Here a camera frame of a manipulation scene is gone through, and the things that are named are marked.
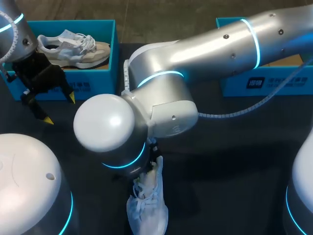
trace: robotic arm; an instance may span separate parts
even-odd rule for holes
[[[313,5],[273,10],[199,36],[139,48],[124,70],[130,90],[103,94],[77,111],[74,132],[103,165],[136,177],[149,162],[147,138],[180,134],[198,120],[188,85],[229,77],[311,50]]]
[[[27,105],[37,119],[53,124],[47,113],[38,105],[35,96],[46,93],[55,87],[61,90],[67,100],[75,103],[73,89],[66,81],[65,73],[56,65],[52,65],[46,56],[38,53],[38,41],[23,14],[14,0],[0,1],[0,58],[3,62],[12,63],[14,76],[9,76],[0,65],[2,73],[8,82],[17,77],[27,90],[21,95],[24,105]]]

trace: blue led ring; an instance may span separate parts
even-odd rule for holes
[[[164,75],[164,74],[178,74],[178,75],[184,77],[184,75],[182,75],[182,73],[177,72],[177,71],[163,71],[163,72],[158,72],[158,73],[156,73],[156,74],[151,75],[150,77],[147,77],[147,78],[144,79],[142,82],[140,82],[139,85],[137,86],[137,88],[140,87],[140,86],[142,86],[143,84],[145,84],[147,81],[151,80],[152,78],[155,78],[155,77],[157,77],[157,76],[161,76],[161,75]]]
[[[71,204],[71,206],[70,206],[69,216],[68,216],[68,219],[67,219],[66,224],[64,225],[64,227],[63,227],[63,229],[61,230],[61,232],[59,233],[59,235],[62,235],[62,234],[64,233],[65,229],[66,229],[67,226],[68,226],[68,223],[69,223],[69,221],[70,221],[70,218],[71,218],[71,216],[72,216],[72,212],[73,212],[73,195],[72,195],[72,192],[70,192],[70,196],[71,196],[71,199],[72,199],[72,204]]]
[[[289,205],[288,205],[288,200],[287,200],[287,191],[288,191],[288,187],[286,189],[286,205],[287,205],[287,209],[288,209],[288,212],[289,212],[289,215],[291,217],[291,219],[293,220],[294,224],[297,226],[297,228],[303,233],[303,235],[307,235],[301,228],[300,226],[297,224],[297,222],[295,221],[295,219],[293,218],[292,214],[291,214],[291,211],[289,209]]]
[[[131,163],[128,163],[126,165],[121,165],[121,166],[111,166],[111,165],[106,165],[104,163],[102,163],[102,164],[105,165],[106,167],[112,168],[112,169],[126,168],[126,167],[130,166],[131,164],[134,164],[140,158],[140,156],[142,155],[143,151],[145,150],[145,146],[146,146],[146,143],[143,144],[142,150],[141,150],[140,154],[138,155],[138,157],[136,157],[136,159],[133,160]]]
[[[241,19],[241,21],[244,22],[244,23],[248,26],[248,28],[249,28],[249,30],[250,30],[250,33],[252,34],[254,43],[255,43],[256,56],[257,56],[257,58],[256,58],[256,65],[255,65],[254,68],[256,69],[257,67],[259,67],[260,61],[261,61],[261,52],[260,52],[259,40],[258,40],[258,37],[256,36],[256,33],[255,33],[255,31],[254,31],[252,25],[251,25],[247,20],[245,20],[245,19]]]
[[[23,19],[23,17],[24,15],[22,13],[16,20],[14,20],[14,23],[17,24],[18,22],[20,22]],[[0,33],[11,27],[12,27],[11,24],[8,24],[7,26],[0,28]]]

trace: sneaker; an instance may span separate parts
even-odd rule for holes
[[[96,42],[92,36],[65,30],[57,37],[38,36],[38,52],[60,67],[74,66],[90,69],[105,62],[110,56],[110,45]]]
[[[162,156],[156,159],[153,170],[134,180],[134,197],[127,201],[127,216],[134,235],[164,235],[168,209],[163,199]]]

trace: shoe box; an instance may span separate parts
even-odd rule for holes
[[[91,35],[96,41],[111,45],[109,63],[91,70],[64,69],[67,82],[74,89],[76,100],[86,100],[97,94],[114,94],[117,81],[119,44],[114,20],[77,20],[77,21],[28,21],[35,36],[43,34],[47,37],[60,35],[65,29]],[[10,64],[5,65],[10,75],[14,74]],[[21,100],[26,87],[19,79],[12,83],[5,80],[15,100]],[[37,100],[65,100],[60,88],[38,94]]]
[[[243,17],[217,18],[217,27],[241,20]],[[246,71],[236,76],[220,80],[225,97],[266,96],[284,79],[313,55],[298,54],[270,64]],[[313,64],[306,66],[296,77],[285,85],[276,95],[313,94]]]

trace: cable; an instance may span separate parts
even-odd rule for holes
[[[261,107],[263,104],[268,102],[277,92],[279,92],[290,80],[292,80],[295,76],[297,76],[298,73],[300,73],[305,66],[310,64],[313,61],[313,57],[310,58],[308,61],[304,62],[302,65],[300,65],[292,74],[290,74],[281,84],[279,84],[278,87],[276,87],[268,96],[266,96],[264,99],[256,103],[255,105],[250,106],[249,108],[240,110],[238,112],[234,112],[231,114],[203,114],[198,113],[199,117],[202,118],[215,118],[215,119],[221,119],[221,118],[233,118],[237,117],[246,113],[249,113],[259,107]]]
[[[8,52],[0,59],[0,70],[1,72],[3,72],[4,75],[7,75],[8,72],[5,70],[5,68],[3,67],[3,63],[13,54],[13,52],[15,51],[16,45],[18,43],[18,38],[19,38],[19,31],[17,26],[15,25],[14,21],[11,19],[11,17],[9,17],[7,14],[5,14],[3,11],[0,11],[0,16],[4,17],[12,26],[13,29],[13,42],[12,45],[10,47],[10,49],[8,50]]]
[[[124,61],[124,89],[126,91],[130,90],[130,85],[129,85],[129,73],[128,73],[128,61]]]

